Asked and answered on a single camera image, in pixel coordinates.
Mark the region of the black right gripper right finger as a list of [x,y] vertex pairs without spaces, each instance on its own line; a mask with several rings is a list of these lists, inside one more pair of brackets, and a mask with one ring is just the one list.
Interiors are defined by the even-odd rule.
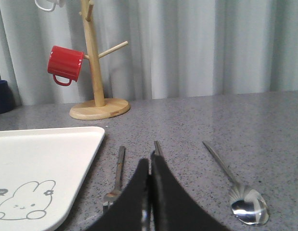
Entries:
[[201,208],[172,175],[165,159],[151,155],[154,224],[157,231],[227,231]]

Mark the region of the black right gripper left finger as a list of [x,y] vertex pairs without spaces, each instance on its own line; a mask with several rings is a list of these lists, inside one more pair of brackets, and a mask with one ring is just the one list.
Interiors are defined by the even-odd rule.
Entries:
[[141,159],[122,194],[88,231],[149,230],[149,161]]

